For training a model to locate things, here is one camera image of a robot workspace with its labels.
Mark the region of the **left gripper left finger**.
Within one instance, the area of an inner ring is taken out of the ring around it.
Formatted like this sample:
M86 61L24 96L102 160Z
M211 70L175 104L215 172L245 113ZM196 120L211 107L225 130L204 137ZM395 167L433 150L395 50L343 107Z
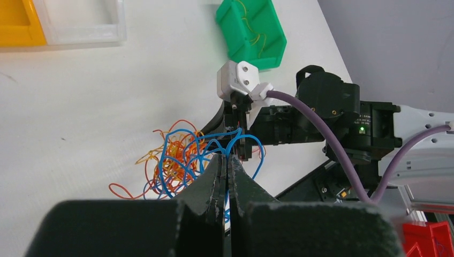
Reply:
M175 256L223 256L226 156L216 154L190 186L176 197Z

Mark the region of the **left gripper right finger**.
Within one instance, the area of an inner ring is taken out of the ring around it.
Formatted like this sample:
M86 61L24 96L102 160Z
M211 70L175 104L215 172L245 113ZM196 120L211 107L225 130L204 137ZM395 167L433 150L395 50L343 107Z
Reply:
M266 208L277 200L255 182L235 155L228 158L232 256L259 256L267 234Z

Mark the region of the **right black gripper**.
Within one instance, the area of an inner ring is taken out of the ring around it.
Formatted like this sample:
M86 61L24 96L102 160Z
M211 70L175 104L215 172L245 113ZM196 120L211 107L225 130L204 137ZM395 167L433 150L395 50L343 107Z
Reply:
M262 107L254 123L247 128L247 115L252 114L252 100L240 93L232 94L231 103L223 101L218 112L201 129L204 135L224 133L232 128L255 136L262 146L321 142L324 137L312 123L291 105Z

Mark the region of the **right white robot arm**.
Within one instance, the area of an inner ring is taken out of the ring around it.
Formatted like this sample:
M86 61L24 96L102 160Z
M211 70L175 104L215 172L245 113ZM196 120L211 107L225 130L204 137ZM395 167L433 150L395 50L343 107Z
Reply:
M296 94L260 82L248 62L226 62L217 72L222 104L201 130L241 160L252 148L325 142L331 168L311 171L283 192L290 199L377 203L389 186L453 177L453 166L429 162L436 148L453 150L453 114L360 99L360 88L317 65L296 74Z

